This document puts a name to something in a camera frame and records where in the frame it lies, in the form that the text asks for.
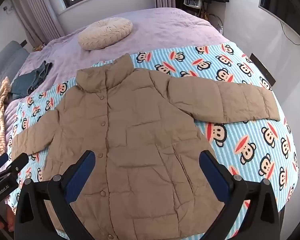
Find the person left hand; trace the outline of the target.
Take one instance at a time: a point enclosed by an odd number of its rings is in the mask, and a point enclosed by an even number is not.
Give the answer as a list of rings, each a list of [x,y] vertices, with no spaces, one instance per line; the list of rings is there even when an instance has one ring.
[[[9,232],[13,232],[15,228],[15,214],[9,205],[6,205],[5,211],[6,223]],[[0,229],[4,229],[5,224],[0,220]]]

